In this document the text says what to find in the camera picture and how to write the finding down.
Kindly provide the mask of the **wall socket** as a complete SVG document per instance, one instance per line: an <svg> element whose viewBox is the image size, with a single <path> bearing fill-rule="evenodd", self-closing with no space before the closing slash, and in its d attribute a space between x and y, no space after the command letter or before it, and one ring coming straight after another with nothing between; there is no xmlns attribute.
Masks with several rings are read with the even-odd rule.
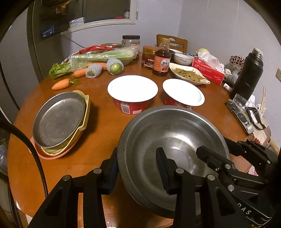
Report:
<svg viewBox="0 0 281 228"><path fill-rule="evenodd" d="M275 77L281 82L281 70L278 68Z"/></svg>

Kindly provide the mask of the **grey refrigerator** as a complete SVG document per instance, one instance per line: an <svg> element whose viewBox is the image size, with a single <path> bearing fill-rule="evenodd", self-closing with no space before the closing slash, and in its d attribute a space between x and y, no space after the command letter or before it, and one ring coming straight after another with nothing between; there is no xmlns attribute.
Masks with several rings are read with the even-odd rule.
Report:
<svg viewBox="0 0 281 228"><path fill-rule="evenodd" d="M42 80L33 44L33 8L34 3L15 19L1 41L1 112L10 122Z"/></svg>

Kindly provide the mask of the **white ceramic bowl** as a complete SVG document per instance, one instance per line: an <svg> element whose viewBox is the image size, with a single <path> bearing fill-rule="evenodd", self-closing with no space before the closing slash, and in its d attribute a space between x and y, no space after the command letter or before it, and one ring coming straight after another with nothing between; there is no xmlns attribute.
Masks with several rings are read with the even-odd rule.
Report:
<svg viewBox="0 0 281 228"><path fill-rule="evenodd" d="M194 56L191 56L191 55L185 55L185 54L181 54L181 53L174 54L174 61L178 65L191 66L193 59L194 59Z"/></svg>

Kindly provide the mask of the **middle carrot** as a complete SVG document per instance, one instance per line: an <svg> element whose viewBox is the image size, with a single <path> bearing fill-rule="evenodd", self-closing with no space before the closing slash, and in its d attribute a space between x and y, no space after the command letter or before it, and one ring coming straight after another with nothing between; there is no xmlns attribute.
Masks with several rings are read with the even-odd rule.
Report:
<svg viewBox="0 0 281 228"><path fill-rule="evenodd" d="M87 68L78 69L71 73L74 78L80 78L86 75Z"/></svg>

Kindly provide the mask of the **pink plastic plate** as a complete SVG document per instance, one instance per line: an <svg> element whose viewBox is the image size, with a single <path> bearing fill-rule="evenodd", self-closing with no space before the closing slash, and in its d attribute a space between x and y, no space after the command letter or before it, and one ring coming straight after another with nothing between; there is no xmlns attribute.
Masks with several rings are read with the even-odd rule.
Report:
<svg viewBox="0 0 281 228"><path fill-rule="evenodd" d="M37 145L37 144L35 143L33 137L30 138L30 141L31 141L32 145L35 147L36 152L37 152L37 154L38 154L38 156L39 156L40 158L45 159L45 160L53 160L53 159L58 159L58 158L60 158L60 157L62 157L62 156L64 156L64 155L66 155L69 151L71 151L72 148L74 147L74 145L76 144L76 142L77 142L77 141L79 140L79 138L81 137L82 133L83 133L83 132L81 132L81 133L78 135L78 138L74 141L74 143L73 143L67 150L65 150L64 152L62 152L62 153L60 153L60 154L58 154L58 155L56 155L56 156L52 156L52 155L46 154L46 153L43 151L43 149L42 149L39 145Z"/></svg>

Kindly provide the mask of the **yellow shell-shaped plate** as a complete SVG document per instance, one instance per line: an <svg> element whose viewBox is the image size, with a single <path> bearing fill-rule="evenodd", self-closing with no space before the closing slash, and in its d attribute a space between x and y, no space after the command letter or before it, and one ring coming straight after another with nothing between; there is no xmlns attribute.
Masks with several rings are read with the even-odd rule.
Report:
<svg viewBox="0 0 281 228"><path fill-rule="evenodd" d="M85 101L86 101L86 112L85 112L84 119L82 120L82 123L80 124L80 126L75 130L74 134L72 134L70 136L70 138L67 139L61 145L53 147L53 148L50 148L50 149L42 148L40 146L43 149L43 151L46 154L48 154L48 155L56 156L56 155L64 152L65 150L67 150L74 143L74 141L78 138L78 135L87 128L88 119L89 119L89 113L90 113L90 97L88 95L85 95L83 92L81 92L79 90L74 90L72 92L77 92L80 95L84 96L84 98L85 98Z"/></svg>

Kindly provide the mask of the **red tissue box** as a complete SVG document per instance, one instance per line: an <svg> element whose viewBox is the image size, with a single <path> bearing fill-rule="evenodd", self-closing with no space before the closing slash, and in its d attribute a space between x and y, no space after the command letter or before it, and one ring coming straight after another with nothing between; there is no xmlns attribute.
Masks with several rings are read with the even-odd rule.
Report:
<svg viewBox="0 0 281 228"><path fill-rule="evenodd" d="M208 80L221 85L225 68L216 57L206 52L198 52L192 61L192 67L198 69Z"/></svg>

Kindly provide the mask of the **clear jar black lid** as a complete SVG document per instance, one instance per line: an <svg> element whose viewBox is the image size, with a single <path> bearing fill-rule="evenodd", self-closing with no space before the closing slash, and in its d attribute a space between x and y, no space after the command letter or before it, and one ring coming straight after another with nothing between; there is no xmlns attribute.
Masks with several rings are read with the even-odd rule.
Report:
<svg viewBox="0 0 281 228"><path fill-rule="evenodd" d="M123 35L122 36L122 47L139 46L140 35Z"/></svg>

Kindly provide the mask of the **white dish with food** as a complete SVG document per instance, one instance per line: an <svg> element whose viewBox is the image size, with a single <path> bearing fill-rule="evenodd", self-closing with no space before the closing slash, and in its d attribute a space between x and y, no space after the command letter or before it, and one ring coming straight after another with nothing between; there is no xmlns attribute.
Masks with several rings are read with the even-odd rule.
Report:
<svg viewBox="0 0 281 228"><path fill-rule="evenodd" d="M191 66L170 63L169 69L177 79L187 81L193 85L209 85L211 83L198 69Z"/></svg>

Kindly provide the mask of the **large steel bowl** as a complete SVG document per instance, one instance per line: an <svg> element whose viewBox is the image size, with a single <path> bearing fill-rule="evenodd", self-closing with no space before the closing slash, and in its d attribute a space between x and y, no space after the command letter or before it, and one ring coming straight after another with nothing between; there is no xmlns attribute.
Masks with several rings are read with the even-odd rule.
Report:
<svg viewBox="0 0 281 228"><path fill-rule="evenodd" d="M118 144L118 166L126 190L144 208L173 218L176 196L163 188L156 150L161 147L178 167L205 177L213 171L197 157L200 146L230 157L221 133L195 111L171 105L143 111L128 123Z"/></svg>

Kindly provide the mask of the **steel plate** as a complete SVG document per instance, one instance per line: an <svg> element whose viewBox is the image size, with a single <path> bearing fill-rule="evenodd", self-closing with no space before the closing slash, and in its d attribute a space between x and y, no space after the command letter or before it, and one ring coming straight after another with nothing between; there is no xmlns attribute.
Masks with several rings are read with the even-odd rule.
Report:
<svg viewBox="0 0 281 228"><path fill-rule="evenodd" d="M86 112L84 96L77 92L59 93L38 111L33 123L33 137L42 148L61 145L74 134Z"/></svg>

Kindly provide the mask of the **front carrot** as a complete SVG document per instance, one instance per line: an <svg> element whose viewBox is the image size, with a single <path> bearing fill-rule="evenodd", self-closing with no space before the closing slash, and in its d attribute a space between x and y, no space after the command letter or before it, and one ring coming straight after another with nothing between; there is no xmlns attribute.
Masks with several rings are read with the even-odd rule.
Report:
<svg viewBox="0 0 281 228"><path fill-rule="evenodd" d="M67 78L67 79L60 80L59 82L54 84L51 89L52 90L62 90L62 89L66 89L72 85L77 85L79 83L80 83L80 81L78 79Z"/></svg>

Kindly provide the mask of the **red noodle cup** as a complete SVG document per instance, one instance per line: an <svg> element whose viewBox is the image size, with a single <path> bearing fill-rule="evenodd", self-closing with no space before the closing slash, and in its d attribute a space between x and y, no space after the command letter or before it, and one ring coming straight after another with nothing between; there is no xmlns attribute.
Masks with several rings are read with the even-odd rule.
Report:
<svg viewBox="0 0 281 228"><path fill-rule="evenodd" d="M127 115L136 115L146 110L158 94L158 86L151 79L126 75L113 79L107 87L115 105Z"/></svg>
<svg viewBox="0 0 281 228"><path fill-rule="evenodd" d="M194 110L205 102L204 94L193 84L180 79L167 79L162 88L165 92L164 104Z"/></svg>

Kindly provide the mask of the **foam-wrapped green fruit right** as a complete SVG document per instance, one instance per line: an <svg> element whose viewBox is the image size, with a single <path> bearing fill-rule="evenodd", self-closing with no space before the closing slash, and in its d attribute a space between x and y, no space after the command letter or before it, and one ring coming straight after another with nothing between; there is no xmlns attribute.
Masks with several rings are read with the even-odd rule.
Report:
<svg viewBox="0 0 281 228"><path fill-rule="evenodd" d="M120 61L116 58L110 58L106 62L106 69L111 75L115 76L115 75L119 75L120 73L123 72L124 65L123 65L122 61Z"/></svg>

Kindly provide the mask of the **small white bottle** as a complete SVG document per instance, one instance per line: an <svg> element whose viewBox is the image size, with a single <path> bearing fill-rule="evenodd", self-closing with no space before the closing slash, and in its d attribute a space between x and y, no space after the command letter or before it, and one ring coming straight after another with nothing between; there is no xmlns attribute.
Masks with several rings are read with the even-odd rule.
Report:
<svg viewBox="0 0 281 228"><path fill-rule="evenodd" d="M223 85L223 88L224 88L226 91L228 91L229 93L232 91L232 88L231 88L227 83L225 83L225 84Z"/></svg>

